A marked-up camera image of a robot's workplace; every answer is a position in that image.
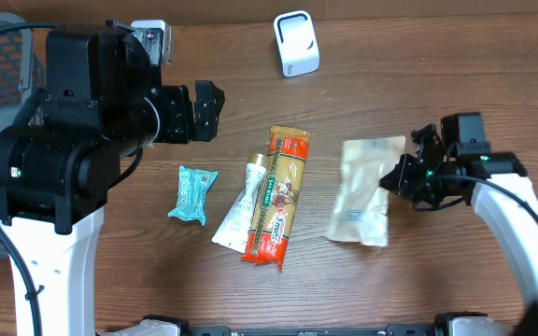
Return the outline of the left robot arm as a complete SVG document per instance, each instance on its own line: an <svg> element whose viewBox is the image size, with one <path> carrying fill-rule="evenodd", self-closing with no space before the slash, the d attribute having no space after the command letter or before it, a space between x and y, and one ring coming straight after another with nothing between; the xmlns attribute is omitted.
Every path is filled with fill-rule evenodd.
<svg viewBox="0 0 538 336"><path fill-rule="evenodd" d="M49 24L46 84L0 132L0 241L20 335L92 335L94 262L108 192L155 143L208 142L224 92L165 86L172 30L161 20Z"/></svg>

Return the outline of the teal snack bar wrapper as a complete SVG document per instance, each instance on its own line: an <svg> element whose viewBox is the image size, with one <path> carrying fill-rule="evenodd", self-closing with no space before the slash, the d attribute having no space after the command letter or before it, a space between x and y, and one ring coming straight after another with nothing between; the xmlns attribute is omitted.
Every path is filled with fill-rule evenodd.
<svg viewBox="0 0 538 336"><path fill-rule="evenodd" d="M217 172L180 165L176 207L167 215L182 221L199 221L204 226L206 195L217 176Z"/></svg>

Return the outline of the orange spaghetti package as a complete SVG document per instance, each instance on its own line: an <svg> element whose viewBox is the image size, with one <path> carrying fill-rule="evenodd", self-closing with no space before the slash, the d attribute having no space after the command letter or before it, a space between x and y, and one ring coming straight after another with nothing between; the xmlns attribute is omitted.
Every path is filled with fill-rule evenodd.
<svg viewBox="0 0 538 336"><path fill-rule="evenodd" d="M283 267L300 197L311 132L274 126L242 260Z"/></svg>

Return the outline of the beige resealable pouch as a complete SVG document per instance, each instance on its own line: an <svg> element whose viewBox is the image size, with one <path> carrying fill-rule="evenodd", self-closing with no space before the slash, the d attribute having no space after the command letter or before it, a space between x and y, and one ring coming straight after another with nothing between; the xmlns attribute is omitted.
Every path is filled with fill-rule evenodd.
<svg viewBox="0 0 538 336"><path fill-rule="evenodd" d="M328 239L378 247L388 244L389 192L380 186L380 179L393 170L404 148L402 135L343 143Z"/></svg>

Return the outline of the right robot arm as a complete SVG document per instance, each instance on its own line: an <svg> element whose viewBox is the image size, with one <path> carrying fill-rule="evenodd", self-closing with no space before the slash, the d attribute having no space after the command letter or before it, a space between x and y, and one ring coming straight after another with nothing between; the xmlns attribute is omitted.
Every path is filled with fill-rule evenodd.
<svg viewBox="0 0 538 336"><path fill-rule="evenodd" d="M538 335L538 200L512 152L495 152L480 113L458 113L411 132L415 154L403 154L380 185L418 212L471 206L497 240L525 306L514 327L484 313L435 317L420 335Z"/></svg>

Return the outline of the white tube with gold cap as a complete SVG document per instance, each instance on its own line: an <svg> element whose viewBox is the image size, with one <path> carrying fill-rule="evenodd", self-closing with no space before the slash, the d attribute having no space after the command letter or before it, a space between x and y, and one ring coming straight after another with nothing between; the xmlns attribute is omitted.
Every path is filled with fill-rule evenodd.
<svg viewBox="0 0 538 336"><path fill-rule="evenodd" d="M267 173L267 166L266 156L254 153L249 157L245 171L245 186L212 237L214 244L239 253L245 252L259 187Z"/></svg>

